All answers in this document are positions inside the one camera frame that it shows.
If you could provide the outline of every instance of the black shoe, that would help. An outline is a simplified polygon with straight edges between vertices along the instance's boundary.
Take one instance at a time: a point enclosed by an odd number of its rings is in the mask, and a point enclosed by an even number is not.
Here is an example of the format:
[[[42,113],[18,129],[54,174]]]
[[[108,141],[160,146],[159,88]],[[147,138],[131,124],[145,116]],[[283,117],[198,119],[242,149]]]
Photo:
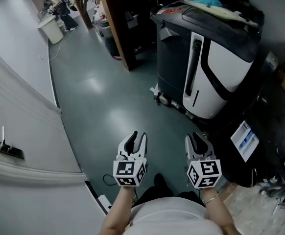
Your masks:
[[[154,176],[153,183],[155,186],[166,187],[166,181],[164,180],[164,177],[160,173]]]

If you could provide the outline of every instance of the gray floor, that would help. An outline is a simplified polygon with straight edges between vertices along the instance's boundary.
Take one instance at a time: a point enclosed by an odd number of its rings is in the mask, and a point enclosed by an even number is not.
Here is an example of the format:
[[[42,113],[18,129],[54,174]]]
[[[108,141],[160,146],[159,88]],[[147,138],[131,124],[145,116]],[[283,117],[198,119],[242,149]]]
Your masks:
[[[174,193],[192,190],[184,169],[184,138],[197,127],[175,109],[155,103],[149,89],[157,83],[156,52],[139,54],[140,66],[128,72],[95,30],[78,22],[80,27],[65,35],[52,70],[64,126],[96,193],[114,201],[119,188],[106,186],[102,177],[112,174],[118,145],[134,130],[148,135],[149,167],[138,196],[153,185],[156,173],[164,175]],[[58,48],[50,47],[51,58]]]
[[[261,186],[238,186],[225,200],[235,226],[243,234],[285,235],[285,208],[259,194]]]

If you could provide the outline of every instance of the wheel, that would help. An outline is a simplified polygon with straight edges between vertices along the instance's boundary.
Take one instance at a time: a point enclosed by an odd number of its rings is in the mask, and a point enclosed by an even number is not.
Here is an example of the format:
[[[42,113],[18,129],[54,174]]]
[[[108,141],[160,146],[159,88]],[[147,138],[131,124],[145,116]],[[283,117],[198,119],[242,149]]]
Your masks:
[[[159,96],[159,100],[166,106],[170,105],[170,99],[166,98],[162,94]]]
[[[195,118],[195,115],[189,111],[186,111],[185,112],[185,115],[190,119],[190,120],[193,120]]]

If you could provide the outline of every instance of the door handle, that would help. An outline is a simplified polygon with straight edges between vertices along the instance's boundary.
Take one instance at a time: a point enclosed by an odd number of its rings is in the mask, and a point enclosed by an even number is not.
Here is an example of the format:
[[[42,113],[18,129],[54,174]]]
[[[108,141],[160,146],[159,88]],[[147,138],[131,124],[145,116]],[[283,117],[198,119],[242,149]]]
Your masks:
[[[202,41],[195,40],[194,44],[195,44],[195,46],[193,48],[193,55],[192,55],[191,61],[190,61],[190,70],[188,72],[188,77],[187,77],[187,82],[186,82],[186,89],[185,89],[185,93],[186,93],[187,96],[191,96],[191,84],[192,84],[192,81],[193,81],[193,77],[196,74],[197,66],[198,66],[198,63],[199,63],[199,57],[200,57]]]
[[[19,159],[25,159],[24,152],[22,150],[5,143],[4,126],[1,129],[1,133],[2,141],[0,141],[0,152]]]

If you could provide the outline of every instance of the white box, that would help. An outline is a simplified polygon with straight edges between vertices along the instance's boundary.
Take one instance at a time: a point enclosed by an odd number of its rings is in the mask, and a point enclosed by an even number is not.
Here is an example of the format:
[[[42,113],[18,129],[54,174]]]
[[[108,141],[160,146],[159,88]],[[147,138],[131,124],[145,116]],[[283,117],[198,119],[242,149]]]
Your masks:
[[[119,186],[139,186],[145,174],[143,160],[113,162],[113,177]]]
[[[187,176],[196,189],[213,187],[222,176],[220,160],[191,161]]]

